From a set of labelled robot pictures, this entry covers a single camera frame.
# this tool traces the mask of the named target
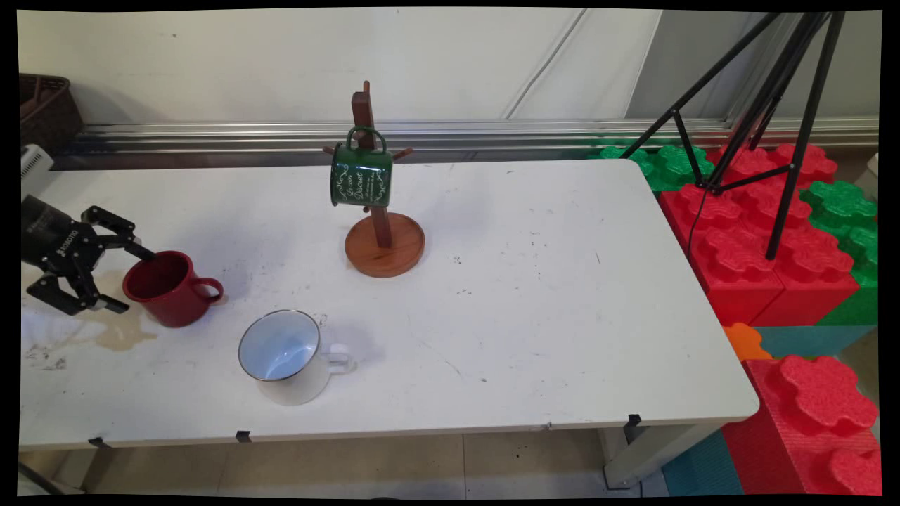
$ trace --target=white table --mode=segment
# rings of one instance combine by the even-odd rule
[[[756,412],[633,162],[397,166],[391,209],[427,244],[390,279],[349,265],[344,237],[364,215],[332,207],[328,188],[328,167],[56,173],[45,202],[134,221],[228,298],[178,330],[137,304],[68,317],[25,293],[40,271],[23,265],[20,449],[621,428],[639,414],[652,427],[607,465],[623,483]],[[107,252],[101,292],[126,300],[135,261]],[[237,348],[276,309],[313,314],[358,369],[307,404],[270,402]]]

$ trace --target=tripod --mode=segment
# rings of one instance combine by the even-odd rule
[[[738,122],[737,129],[734,130],[733,137],[728,141],[728,146],[725,148],[724,154],[719,159],[718,163],[715,165],[715,169],[709,175],[708,178],[704,179],[703,175],[700,174],[700,168],[697,163],[697,159],[694,157],[694,151],[690,145],[690,138],[688,137],[688,132],[685,130],[684,121],[681,120],[680,109],[684,106],[694,95],[697,94],[700,89],[703,88],[713,77],[716,76],[735,56],[738,55],[744,48],[746,48],[751,42],[753,42],[756,37],[762,33],[776,18],[779,17],[779,13],[768,13],[762,20],[756,24],[744,35],[737,44],[734,45],[733,48],[728,50],[725,55],[719,59],[715,65],[710,68],[701,78],[697,81],[687,93],[685,93],[681,98],[679,98],[675,104],[673,104],[669,110],[662,115],[662,117],[657,120],[646,132],[641,135],[632,144],[628,149],[622,153],[620,158],[628,158],[634,153],[638,148],[640,148],[648,139],[650,139],[653,134],[659,130],[662,125],[664,125],[669,119],[675,119],[675,125],[678,128],[679,136],[681,137],[681,143],[684,145],[684,149],[688,152],[688,161],[690,162],[691,169],[694,173],[694,181],[697,187],[704,188],[704,199],[706,199],[706,193],[712,191],[713,194],[721,194],[726,190],[730,190],[732,188],[736,188],[738,186],[748,185],[749,183],[753,183],[756,181],[760,181],[762,179],[766,179],[767,177],[778,176],[780,174],[787,173],[787,181],[785,183],[784,191],[781,194],[781,201],[778,206],[778,214],[775,218],[775,225],[772,229],[772,234],[769,237],[769,246],[766,249],[766,258],[772,260],[775,258],[775,255],[778,253],[779,243],[781,241],[781,232],[784,230],[785,220],[788,217],[788,208],[790,207],[791,198],[794,195],[794,190],[797,187],[797,179],[800,177],[800,168],[803,165],[803,158],[806,153],[806,144],[809,143],[809,135],[813,130],[813,121],[815,120],[815,112],[819,107],[819,100],[822,98],[822,90],[825,86],[825,79],[828,77],[828,67],[831,66],[832,56],[834,55],[834,47],[838,42],[838,35],[841,32],[841,25],[843,23],[844,12],[828,12],[828,13],[805,13],[800,18],[799,23],[797,23],[794,32],[791,33],[790,38],[787,40],[787,44],[785,48],[781,51],[781,54],[778,56],[778,59],[775,61],[775,65],[772,67],[772,70],[769,72],[769,75],[766,77],[766,80],[763,82],[762,87],[760,88],[759,93],[753,98],[753,101],[748,108],[746,114],[742,117],[742,119]],[[720,185],[720,181],[722,181],[722,176],[725,173],[728,165],[731,164],[734,159],[734,155],[737,154],[738,149],[743,145],[744,141],[750,135],[753,130],[753,126],[756,126],[756,131],[753,133],[750,139],[750,143],[747,147],[748,150],[752,151],[756,149],[757,145],[760,143],[760,139],[762,138],[762,134],[765,132],[766,127],[769,126],[769,121],[772,119],[772,116],[775,114],[775,109],[778,107],[778,104],[781,100],[781,97],[784,95],[785,91],[788,89],[788,85],[790,84],[791,78],[794,76],[794,73],[797,71],[797,67],[800,65],[800,61],[803,59],[804,54],[806,54],[806,50],[809,48],[810,42],[813,40],[815,34],[819,31],[822,26],[831,20],[828,24],[828,32],[825,34],[825,42],[822,46],[822,53],[819,56],[819,63],[815,69],[815,75],[813,77],[813,84],[809,91],[809,98],[806,101],[806,109],[803,113],[803,121],[800,123],[800,131],[797,134],[796,145],[794,148],[794,156],[790,160],[790,163],[785,165],[784,167],[778,167],[766,172],[762,172],[755,176],[746,177],[739,181],[734,181],[727,185]],[[702,212],[702,203],[700,207],[700,211],[697,212],[697,216]]]

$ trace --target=orange foam block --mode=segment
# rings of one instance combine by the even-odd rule
[[[734,353],[740,361],[748,359],[771,359],[772,355],[762,349],[762,335],[745,323],[735,323],[731,327],[723,327],[725,335],[732,343]]]

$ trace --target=mug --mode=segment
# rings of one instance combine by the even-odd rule
[[[378,136],[382,150],[352,148],[353,134],[367,131]],[[346,146],[335,146],[331,158],[331,203],[351,203],[370,207],[387,207],[391,200],[393,157],[387,142],[374,128],[353,127],[346,134]]]
[[[285,406],[311,401],[331,375],[349,373],[356,364],[345,345],[323,350],[319,324],[295,310],[254,321],[240,339],[238,361],[266,397]]]
[[[219,293],[209,296],[202,286]],[[144,306],[166,327],[190,325],[225,293],[211,277],[198,277],[191,258],[180,251],[160,251],[151,260],[134,265],[121,282],[125,296]]]

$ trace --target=table leg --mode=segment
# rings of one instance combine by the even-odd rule
[[[608,440],[618,439],[617,433],[616,436],[604,437],[605,433],[602,432],[604,430],[621,432],[621,429],[601,429],[600,438],[604,441],[607,458],[606,465],[603,466],[607,485],[611,489],[634,486],[648,474],[716,432],[722,425],[703,423],[648,427],[631,444],[621,448],[606,443]]]

